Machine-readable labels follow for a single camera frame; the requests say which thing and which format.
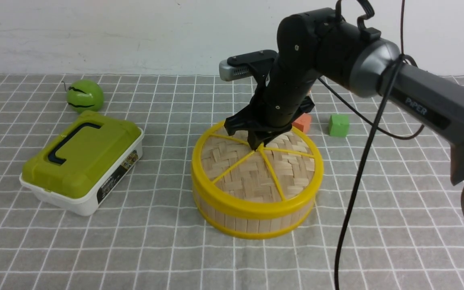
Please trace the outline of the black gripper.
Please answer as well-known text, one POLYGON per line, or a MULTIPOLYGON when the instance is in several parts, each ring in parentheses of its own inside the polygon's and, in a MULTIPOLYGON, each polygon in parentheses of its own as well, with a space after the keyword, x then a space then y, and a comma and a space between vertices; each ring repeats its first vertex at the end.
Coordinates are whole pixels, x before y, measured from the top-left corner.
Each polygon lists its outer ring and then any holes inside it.
POLYGON ((224 128, 232 137, 247 132, 250 149, 256 151, 276 137, 291 131, 292 123, 310 112, 314 103, 307 96, 320 76, 313 54, 302 52, 251 52, 240 55, 257 88, 247 107, 225 119, 224 128))

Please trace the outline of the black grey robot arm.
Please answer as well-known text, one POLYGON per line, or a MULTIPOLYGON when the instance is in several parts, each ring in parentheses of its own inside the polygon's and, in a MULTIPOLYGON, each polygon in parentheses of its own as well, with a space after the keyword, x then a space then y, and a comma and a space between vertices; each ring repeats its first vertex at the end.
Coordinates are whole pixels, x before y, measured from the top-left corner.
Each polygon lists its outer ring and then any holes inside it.
MULTIPOLYGON (((450 180, 457 185, 464 181, 464 87, 405 63, 396 44, 364 25, 374 11, 365 1, 361 4, 366 13, 357 25, 344 20, 338 1, 335 9, 284 18, 277 31, 278 51, 222 61, 222 80, 252 76, 257 82, 249 105, 225 120, 226 132, 247 131, 253 150, 271 142, 313 109, 307 93, 319 77, 327 77, 359 97, 388 99, 447 140, 450 180)), ((464 214, 464 189, 461 202, 464 214)))

